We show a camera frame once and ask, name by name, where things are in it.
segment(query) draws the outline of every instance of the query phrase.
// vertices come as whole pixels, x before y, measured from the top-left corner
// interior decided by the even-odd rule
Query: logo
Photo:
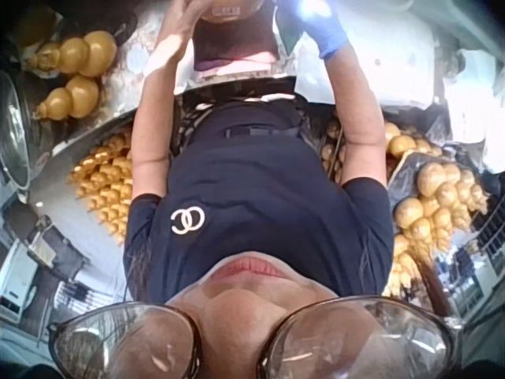
[[[175,211],[172,214],[172,217],[170,218],[172,221],[177,219],[178,216],[181,216],[181,224],[183,229],[178,229],[177,227],[172,227],[172,231],[176,235],[186,235],[190,231],[197,231],[204,225],[205,222],[205,213],[202,208],[200,207],[191,207],[189,209],[179,209],[178,211]],[[196,225],[193,225],[195,220],[198,220],[198,223]]]

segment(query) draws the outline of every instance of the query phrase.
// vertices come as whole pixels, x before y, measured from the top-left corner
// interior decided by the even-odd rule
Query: eyeglasses
[[[170,306],[122,303],[50,325],[49,348],[74,379],[193,379],[202,359],[190,316]],[[457,356],[462,323],[375,296],[318,302],[272,332],[257,363],[259,379],[436,378]]]

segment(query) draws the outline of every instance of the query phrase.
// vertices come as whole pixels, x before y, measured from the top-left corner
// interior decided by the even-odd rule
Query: metal pot
[[[21,191],[28,189],[54,147],[52,123],[33,118],[47,93],[45,82],[32,73],[0,71],[0,162]]]

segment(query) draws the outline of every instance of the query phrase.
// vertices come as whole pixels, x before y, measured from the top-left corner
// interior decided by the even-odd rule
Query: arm
[[[345,43],[325,64],[347,140],[342,184],[372,178],[387,187],[384,120],[353,47]]]
[[[166,195],[177,65],[211,1],[172,0],[165,15],[133,123],[133,199],[146,193]]]

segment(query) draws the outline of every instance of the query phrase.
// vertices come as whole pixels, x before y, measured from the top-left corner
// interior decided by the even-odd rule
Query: sleeve
[[[359,275],[364,294],[380,295],[393,263],[394,228],[387,189],[371,178],[356,178],[343,187],[365,230]]]
[[[151,256],[151,225],[160,201],[157,195],[141,195],[132,201],[129,209],[123,265],[126,283],[135,300],[143,298],[140,287],[144,287],[142,277],[147,274]]]

